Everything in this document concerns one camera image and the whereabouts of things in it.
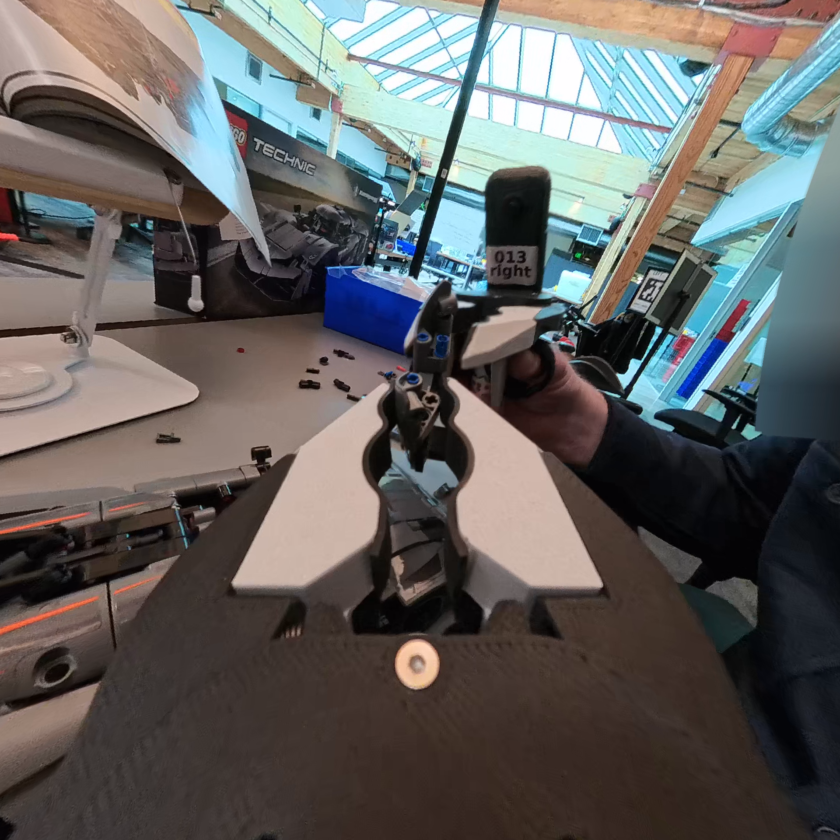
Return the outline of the open instruction booklet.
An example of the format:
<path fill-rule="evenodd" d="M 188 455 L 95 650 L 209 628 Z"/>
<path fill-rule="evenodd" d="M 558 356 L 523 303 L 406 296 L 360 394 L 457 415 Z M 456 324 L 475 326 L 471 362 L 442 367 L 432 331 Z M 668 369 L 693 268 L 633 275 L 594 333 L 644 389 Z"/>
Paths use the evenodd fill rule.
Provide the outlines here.
<path fill-rule="evenodd" d="M 171 2 L 2 2 L 2 115 L 171 167 L 269 257 L 198 40 Z"/>

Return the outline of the fiducial tag sign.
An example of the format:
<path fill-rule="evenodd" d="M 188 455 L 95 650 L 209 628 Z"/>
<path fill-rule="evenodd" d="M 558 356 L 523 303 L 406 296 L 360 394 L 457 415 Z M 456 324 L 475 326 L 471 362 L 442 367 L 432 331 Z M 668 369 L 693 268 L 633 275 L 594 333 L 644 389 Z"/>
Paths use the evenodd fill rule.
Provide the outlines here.
<path fill-rule="evenodd" d="M 669 272 L 663 269 L 649 268 L 641 279 L 628 310 L 640 316 L 647 316 L 669 281 Z"/>

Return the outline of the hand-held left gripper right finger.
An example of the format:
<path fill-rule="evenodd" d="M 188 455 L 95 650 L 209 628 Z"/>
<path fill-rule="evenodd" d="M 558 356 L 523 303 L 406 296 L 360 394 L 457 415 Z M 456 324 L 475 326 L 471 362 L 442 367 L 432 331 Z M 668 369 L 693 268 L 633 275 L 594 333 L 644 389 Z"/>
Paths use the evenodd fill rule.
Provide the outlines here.
<path fill-rule="evenodd" d="M 541 450 L 455 379 L 451 430 L 466 444 L 455 495 L 464 590 L 488 619 L 503 603 L 598 597 L 604 584 Z"/>

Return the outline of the grey lego liftarm assembly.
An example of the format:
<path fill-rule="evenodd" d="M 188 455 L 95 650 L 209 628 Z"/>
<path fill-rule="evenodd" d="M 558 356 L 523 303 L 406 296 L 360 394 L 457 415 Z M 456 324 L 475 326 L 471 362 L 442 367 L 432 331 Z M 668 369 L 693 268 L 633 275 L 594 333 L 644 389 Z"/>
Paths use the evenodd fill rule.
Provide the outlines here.
<path fill-rule="evenodd" d="M 395 429 L 410 468 L 424 471 L 428 460 L 445 460 L 448 426 L 442 373 L 405 372 L 391 380 Z"/>

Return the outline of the black office chair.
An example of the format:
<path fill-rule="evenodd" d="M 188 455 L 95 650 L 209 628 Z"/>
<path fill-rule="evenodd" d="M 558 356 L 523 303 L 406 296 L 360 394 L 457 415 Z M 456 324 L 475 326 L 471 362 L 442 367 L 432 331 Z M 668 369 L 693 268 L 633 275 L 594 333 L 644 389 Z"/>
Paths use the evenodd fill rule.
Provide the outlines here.
<path fill-rule="evenodd" d="M 757 411 L 757 396 L 725 385 L 721 391 L 705 389 L 704 395 L 723 406 L 720 419 L 685 408 L 667 408 L 657 412 L 654 419 L 671 426 L 683 438 L 717 449 L 745 443 L 743 431 L 753 426 Z"/>

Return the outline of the black pole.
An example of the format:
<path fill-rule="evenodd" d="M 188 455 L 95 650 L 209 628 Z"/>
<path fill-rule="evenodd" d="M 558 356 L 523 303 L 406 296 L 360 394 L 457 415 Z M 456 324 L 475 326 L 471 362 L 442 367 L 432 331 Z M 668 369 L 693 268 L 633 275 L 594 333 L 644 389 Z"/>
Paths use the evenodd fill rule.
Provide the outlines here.
<path fill-rule="evenodd" d="M 455 152 L 457 150 L 460 135 L 469 110 L 469 102 L 476 86 L 480 65 L 487 50 L 490 31 L 496 19 L 499 5 L 499 1 L 485 1 L 481 9 L 474 44 L 469 53 L 467 69 L 460 84 L 458 98 L 446 135 L 443 153 L 440 157 L 433 189 L 427 200 L 426 212 L 419 230 L 415 254 L 413 255 L 413 259 L 408 270 L 408 275 L 414 280 L 419 278 L 420 271 L 423 267 L 427 246 L 433 232 L 434 222 L 443 199 L 445 187 L 455 161 Z"/>

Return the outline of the scattered black lego pins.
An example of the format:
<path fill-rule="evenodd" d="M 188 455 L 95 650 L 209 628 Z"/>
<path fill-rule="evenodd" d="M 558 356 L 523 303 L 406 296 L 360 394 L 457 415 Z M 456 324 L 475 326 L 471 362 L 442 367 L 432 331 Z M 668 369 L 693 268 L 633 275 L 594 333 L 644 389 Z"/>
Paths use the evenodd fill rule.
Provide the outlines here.
<path fill-rule="evenodd" d="M 405 372 L 405 361 L 372 346 L 340 341 L 330 353 L 293 348 L 251 349 L 234 355 L 230 371 L 203 363 L 209 379 L 194 403 L 160 420 L 155 440 L 162 445 L 207 444 L 213 435 L 246 446 L 296 443 L 329 425 L 377 389 Z"/>

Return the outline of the clear plastic bag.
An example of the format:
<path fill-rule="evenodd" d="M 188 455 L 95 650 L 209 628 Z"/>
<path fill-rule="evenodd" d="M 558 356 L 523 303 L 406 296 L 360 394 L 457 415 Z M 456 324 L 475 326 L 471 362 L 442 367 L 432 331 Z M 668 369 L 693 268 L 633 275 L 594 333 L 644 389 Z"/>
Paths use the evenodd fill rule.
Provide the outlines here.
<path fill-rule="evenodd" d="M 354 267 L 351 273 L 357 280 L 415 301 L 423 302 L 432 293 L 431 287 L 418 284 L 408 275 L 386 272 L 370 266 Z"/>

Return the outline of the white book stand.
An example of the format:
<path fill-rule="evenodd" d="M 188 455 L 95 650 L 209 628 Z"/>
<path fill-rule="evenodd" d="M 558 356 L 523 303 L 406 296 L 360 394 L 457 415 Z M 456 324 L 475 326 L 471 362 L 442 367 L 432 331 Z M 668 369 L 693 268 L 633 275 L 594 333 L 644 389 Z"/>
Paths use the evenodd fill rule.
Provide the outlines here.
<path fill-rule="evenodd" d="M 2 338 L 1 454 L 10 456 L 184 406 L 197 387 L 131 350 L 97 338 L 99 309 L 123 215 L 177 217 L 207 224 L 232 209 L 170 152 L 112 150 L 2 117 L 2 178 L 14 189 L 32 182 L 55 196 L 78 193 L 94 222 L 79 296 L 58 338 Z"/>

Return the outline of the grey lego car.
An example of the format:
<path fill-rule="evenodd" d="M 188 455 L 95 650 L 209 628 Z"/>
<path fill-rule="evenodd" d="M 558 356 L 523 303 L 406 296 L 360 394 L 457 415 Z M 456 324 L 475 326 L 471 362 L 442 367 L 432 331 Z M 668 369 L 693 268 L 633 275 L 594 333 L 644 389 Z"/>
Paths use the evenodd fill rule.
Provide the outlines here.
<path fill-rule="evenodd" d="M 398 449 L 380 481 L 391 572 L 376 632 L 451 626 L 445 501 L 450 482 L 411 471 Z M 2 714 L 98 682 L 130 622 L 179 557 L 269 472 L 239 467 L 120 488 L 2 499 Z"/>

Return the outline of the lego set box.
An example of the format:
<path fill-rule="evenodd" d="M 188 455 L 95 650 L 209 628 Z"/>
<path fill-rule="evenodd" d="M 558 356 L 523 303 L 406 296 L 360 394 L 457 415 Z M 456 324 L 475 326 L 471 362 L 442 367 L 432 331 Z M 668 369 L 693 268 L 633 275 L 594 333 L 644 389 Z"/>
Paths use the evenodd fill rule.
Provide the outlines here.
<path fill-rule="evenodd" d="M 187 317 L 252 319 L 321 312 L 328 268 L 358 267 L 383 184 L 241 108 L 224 104 L 268 246 L 234 215 L 154 226 L 154 303 Z"/>

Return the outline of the blue storage bin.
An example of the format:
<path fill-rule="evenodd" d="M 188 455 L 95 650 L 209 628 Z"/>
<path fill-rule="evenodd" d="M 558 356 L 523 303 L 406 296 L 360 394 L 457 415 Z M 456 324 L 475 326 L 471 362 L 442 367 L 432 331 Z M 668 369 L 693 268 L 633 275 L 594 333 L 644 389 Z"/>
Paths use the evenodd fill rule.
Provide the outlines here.
<path fill-rule="evenodd" d="M 327 268 L 323 325 L 351 338 L 402 354 L 424 304 L 357 280 L 351 266 Z"/>

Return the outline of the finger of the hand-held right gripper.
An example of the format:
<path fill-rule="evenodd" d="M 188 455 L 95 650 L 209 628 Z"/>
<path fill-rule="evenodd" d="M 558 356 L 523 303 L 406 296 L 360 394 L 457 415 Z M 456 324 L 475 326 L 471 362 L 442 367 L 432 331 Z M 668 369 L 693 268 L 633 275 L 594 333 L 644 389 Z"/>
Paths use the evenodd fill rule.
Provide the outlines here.
<path fill-rule="evenodd" d="M 499 310 L 469 327 L 463 365 L 487 365 L 528 350 L 536 338 L 535 310 Z"/>

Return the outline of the person's right forearm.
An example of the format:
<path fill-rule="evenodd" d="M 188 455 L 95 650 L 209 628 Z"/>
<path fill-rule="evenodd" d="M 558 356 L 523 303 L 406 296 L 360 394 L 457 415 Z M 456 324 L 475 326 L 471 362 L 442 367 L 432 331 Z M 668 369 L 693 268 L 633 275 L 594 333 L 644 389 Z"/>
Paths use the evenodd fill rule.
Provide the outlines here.
<path fill-rule="evenodd" d="M 765 529 L 814 444 L 763 435 L 718 449 L 654 427 L 616 400 L 606 404 L 601 442 L 575 471 L 643 528 L 686 539 Z"/>

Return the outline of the dark grey lego fender piece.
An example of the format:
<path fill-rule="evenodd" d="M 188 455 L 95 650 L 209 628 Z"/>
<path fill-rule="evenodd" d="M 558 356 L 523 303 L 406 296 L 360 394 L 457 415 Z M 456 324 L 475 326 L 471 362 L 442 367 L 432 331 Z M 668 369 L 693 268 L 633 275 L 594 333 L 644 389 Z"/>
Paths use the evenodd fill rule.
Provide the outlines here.
<path fill-rule="evenodd" d="M 419 309 L 404 340 L 404 353 L 411 360 L 413 373 L 426 376 L 447 372 L 458 308 L 451 283 L 441 281 Z"/>

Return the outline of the silver air duct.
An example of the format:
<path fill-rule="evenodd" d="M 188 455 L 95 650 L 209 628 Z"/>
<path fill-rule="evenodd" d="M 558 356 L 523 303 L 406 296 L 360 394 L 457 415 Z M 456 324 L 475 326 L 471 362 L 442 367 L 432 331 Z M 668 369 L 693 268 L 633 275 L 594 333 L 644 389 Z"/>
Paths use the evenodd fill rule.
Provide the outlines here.
<path fill-rule="evenodd" d="M 741 131 L 764 153 L 802 158 L 830 130 L 824 121 L 796 118 L 793 110 L 839 68 L 839 21 L 819 38 L 746 111 Z"/>

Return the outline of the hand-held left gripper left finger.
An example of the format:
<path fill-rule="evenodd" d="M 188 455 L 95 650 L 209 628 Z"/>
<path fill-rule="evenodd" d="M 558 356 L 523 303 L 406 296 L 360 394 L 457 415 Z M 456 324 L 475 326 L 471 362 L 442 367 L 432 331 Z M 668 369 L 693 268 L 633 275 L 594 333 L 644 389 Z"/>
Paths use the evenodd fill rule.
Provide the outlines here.
<path fill-rule="evenodd" d="M 387 503 L 393 393 L 379 385 L 295 454 L 232 580 L 344 618 L 380 594 L 391 568 Z"/>

